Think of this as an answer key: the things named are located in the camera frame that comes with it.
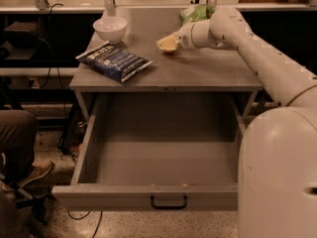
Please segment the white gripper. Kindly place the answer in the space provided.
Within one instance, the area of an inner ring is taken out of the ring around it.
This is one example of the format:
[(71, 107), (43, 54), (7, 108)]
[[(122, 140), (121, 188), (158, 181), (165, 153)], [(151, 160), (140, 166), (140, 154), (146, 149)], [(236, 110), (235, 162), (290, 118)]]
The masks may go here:
[(193, 47), (191, 39), (192, 24), (182, 26), (178, 31), (157, 41), (158, 48), (165, 53), (175, 52), (178, 48)]

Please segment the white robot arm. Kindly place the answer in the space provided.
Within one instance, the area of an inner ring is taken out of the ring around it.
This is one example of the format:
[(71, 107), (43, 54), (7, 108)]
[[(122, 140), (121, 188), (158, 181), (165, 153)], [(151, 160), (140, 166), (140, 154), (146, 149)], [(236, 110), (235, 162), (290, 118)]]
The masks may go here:
[(317, 83), (314, 73), (258, 37), (242, 14), (218, 7), (157, 42), (164, 52), (234, 49), (276, 108), (241, 143), (239, 238), (317, 238)]

